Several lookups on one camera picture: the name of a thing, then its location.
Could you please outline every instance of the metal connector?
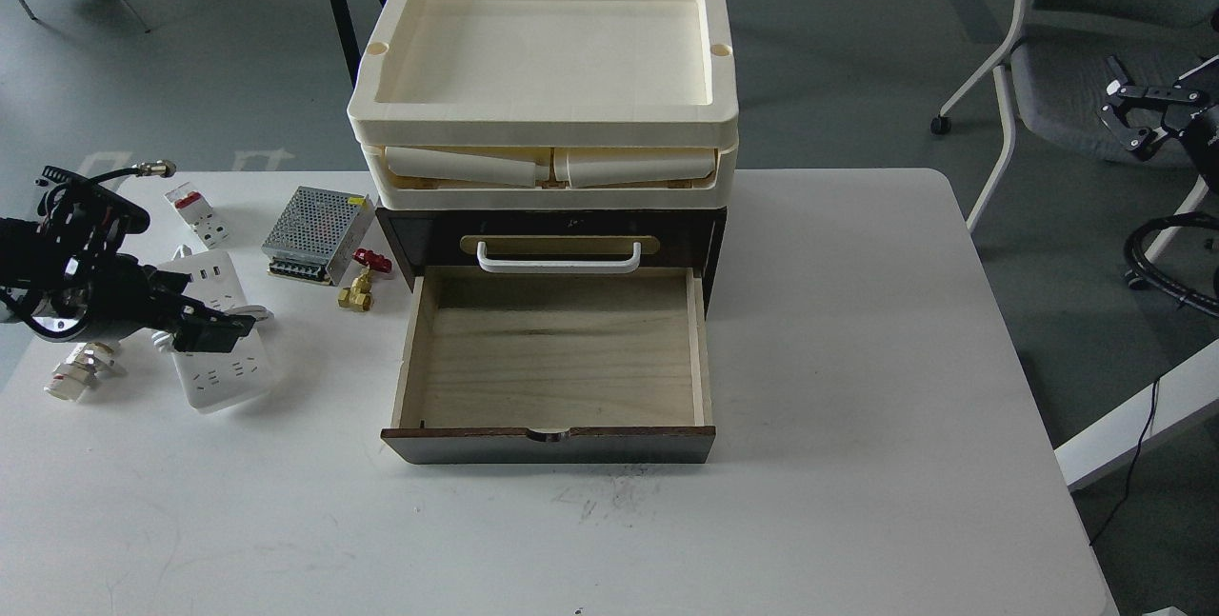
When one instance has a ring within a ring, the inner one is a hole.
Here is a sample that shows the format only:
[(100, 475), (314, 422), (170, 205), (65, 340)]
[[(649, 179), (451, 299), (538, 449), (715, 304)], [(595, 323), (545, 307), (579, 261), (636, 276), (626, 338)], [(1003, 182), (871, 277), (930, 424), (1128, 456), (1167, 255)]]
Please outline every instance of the metal connector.
[(174, 173), (178, 173), (178, 167), (172, 161), (154, 161), (151, 163), (137, 163), (134, 166), (139, 173), (137, 176), (160, 176), (162, 178), (168, 178)]

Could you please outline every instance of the electrical outlet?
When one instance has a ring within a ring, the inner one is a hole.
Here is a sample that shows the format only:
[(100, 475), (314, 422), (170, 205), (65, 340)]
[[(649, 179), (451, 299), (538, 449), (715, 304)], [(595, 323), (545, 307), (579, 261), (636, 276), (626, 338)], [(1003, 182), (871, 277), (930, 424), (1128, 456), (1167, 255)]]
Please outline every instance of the electrical outlet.
[[(246, 304), (233, 260), (226, 251), (184, 256), (157, 268), (190, 276), (183, 294), (212, 309), (228, 311)], [(275, 384), (274, 367), (257, 329), (238, 340), (229, 354), (173, 353), (172, 356), (187, 401), (200, 414), (254, 399)]]
[(165, 199), (169, 200), (178, 216), (190, 226), (204, 246), (212, 249), (228, 238), (228, 224), (216, 216), (216, 210), (191, 183), (183, 183), (169, 190), (165, 194)]

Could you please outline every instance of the drawer bottom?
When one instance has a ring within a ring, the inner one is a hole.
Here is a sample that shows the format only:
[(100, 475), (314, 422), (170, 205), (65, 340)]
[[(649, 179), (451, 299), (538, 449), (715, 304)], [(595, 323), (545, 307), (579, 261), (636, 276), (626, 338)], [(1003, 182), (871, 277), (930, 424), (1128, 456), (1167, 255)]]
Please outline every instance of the drawer bottom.
[(414, 464), (705, 461), (700, 281), (429, 268), (391, 426)]

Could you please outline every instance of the white plastic cylinder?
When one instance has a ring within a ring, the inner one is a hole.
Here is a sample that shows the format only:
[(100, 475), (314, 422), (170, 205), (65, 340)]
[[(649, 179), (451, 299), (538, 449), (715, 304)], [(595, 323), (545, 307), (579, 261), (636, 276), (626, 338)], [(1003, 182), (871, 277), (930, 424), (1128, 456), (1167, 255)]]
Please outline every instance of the white plastic cylinder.
[(533, 187), (550, 178), (549, 166), (529, 159), (461, 154), (421, 148), (385, 148), (385, 163), (399, 176)]
[(716, 151), (703, 148), (557, 148), (555, 177), (573, 188), (692, 181), (716, 170)]

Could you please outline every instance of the drawer handle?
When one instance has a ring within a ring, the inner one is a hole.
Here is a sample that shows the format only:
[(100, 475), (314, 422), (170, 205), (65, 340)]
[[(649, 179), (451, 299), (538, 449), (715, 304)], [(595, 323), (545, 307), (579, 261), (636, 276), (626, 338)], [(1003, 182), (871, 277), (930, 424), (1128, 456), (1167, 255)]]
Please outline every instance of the drawer handle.
[(639, 268), (644, 246), (631, 243), (630, 259), (620, 261), (491, 259), (486, 242), (478, 242), (478, 266), (488, 273), (630, 273)]

